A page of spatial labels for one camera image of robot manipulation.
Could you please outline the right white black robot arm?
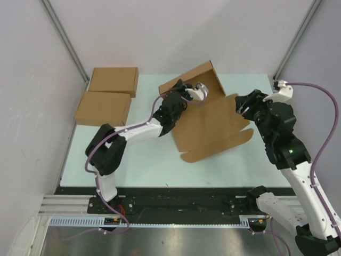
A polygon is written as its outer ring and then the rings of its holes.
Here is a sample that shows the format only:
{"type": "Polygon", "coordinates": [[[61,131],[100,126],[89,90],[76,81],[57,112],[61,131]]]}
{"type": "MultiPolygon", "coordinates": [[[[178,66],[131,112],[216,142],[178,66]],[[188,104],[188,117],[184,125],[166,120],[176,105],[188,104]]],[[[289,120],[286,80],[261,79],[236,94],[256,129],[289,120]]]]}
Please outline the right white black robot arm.
{"type": "Polygon", "coordinates": [[[340,217],[325,193],[318,190],[311,172],[312,160],[302,141],[294,135],[296,117],[284,97],[253,90],[235,98],[236,112],[253,121],[265,144],[265,152],[290,183],[303,213],[279,200],[264,186],[247,193],[246,209],[274,217],[295,238],[303,255],[331,255],[340,249],[340,217]]]}

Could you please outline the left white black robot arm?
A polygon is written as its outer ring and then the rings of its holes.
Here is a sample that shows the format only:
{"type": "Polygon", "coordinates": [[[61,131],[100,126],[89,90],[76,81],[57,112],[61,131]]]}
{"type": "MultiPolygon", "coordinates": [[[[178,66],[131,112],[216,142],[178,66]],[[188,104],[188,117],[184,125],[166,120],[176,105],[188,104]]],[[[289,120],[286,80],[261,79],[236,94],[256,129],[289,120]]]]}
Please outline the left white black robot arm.
{"type": "Polygon", "coordinates": [[[169,133],[192,100],[204,100],[206,92],[201,86],[193,87],[179,79],[176,84],[157,99],[163,98],[150,117],[138,124],[113,127],[103,124],[85,150],[85,171],[95,176],[96,191],[101,197],[99,207],[106,213],[117,209],[118,194],[114,172],[121,164],[126,148],[137,142],[158,138],[169,133]]]}

